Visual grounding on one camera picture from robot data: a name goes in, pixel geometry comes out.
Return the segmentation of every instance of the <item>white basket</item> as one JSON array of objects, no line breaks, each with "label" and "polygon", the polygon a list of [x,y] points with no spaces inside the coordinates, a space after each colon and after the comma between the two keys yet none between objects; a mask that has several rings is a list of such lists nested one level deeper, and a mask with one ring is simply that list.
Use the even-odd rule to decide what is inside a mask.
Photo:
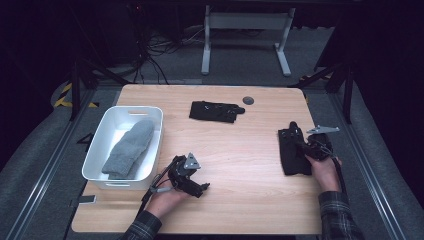
[{"label": "white basket", "polygon": [[[134,180],[108,180],[109,174],[102,173],[103,165],[112,148],[125,132],[142,119],[153,120],[155,130],[150,143],[140,156],[142,163]],[[157,174],[157,163],[162,140],[163,112],[150,106],[116,106],[109,108],[96,130],[91,142],[82,175],[101,189],[146,190]]]}]

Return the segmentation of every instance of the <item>yellow and black caution tape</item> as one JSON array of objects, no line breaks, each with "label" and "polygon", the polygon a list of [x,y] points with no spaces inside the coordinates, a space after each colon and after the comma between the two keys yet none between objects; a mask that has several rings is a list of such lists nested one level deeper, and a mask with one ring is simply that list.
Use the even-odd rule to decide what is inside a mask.
[{"label": "yellow and black caution tape", "polygon": [[[62,93],[54,104],[55,107],[72,107],[72,102],[66,102],[65,98],[68,92],[72,89],[72,82],[69,81],[68,84],[63,88]],[[100,103],[91,102],[88,107],[99,107]]]}]

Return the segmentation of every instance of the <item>plaid shirt sleeve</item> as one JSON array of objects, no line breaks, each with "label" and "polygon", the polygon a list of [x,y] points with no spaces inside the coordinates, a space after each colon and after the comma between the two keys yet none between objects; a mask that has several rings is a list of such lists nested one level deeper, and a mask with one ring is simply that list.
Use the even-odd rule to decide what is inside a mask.
[{"label": "plaid shirt sleeve", "polygon": [[148,211],[142,211],[121,240],[152,240],[162,226],[160,220]]},{"label": "plaid shirt sleeve", "polygon": [[346,194],[323,192],[319,195],[322,239],[365,239],[353,221]]}]

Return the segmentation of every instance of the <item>folded black fabric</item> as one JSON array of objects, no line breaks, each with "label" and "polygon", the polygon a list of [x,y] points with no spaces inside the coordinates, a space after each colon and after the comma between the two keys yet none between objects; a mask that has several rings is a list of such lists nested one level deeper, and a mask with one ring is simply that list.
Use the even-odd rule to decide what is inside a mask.
[{"label": "folded black fabric", "polygon": [[278,130],[280,158],[285,175],[311,175],[311,163],[305,158],[302,149],[304,143],[302,130],[296,122],[291,122],[289,129]]},{"label": "folded black fabric", "polygon": [[102,168],[104,174],[127,176],[133,163],[144,152],[153,137],[154,123],[151,119],[137,122],[112,148]]},{"label": "folded black fabric", "polygon": [[194,101],[191,104],[189,117],[197,120],[234,123],[237,114],[244,112],[245,109],[237,104]]}]

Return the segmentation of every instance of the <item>black cloth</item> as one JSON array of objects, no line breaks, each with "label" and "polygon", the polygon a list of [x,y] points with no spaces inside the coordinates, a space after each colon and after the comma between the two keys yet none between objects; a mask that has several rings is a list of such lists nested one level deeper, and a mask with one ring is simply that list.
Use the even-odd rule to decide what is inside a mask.
[{"label": "black cloth", "polygon": [[206,121],[234,123],[237,114],[243,114],[244,108],[237,104],[194,101],[191,104],[190,118]]},{"label": "black cloth", "polygon": [[311,175],[311,163],[306,159],[301,144],[304,143],[302,129],[291,122],[288,129],[278,130],[280,158],[285,175]]}]

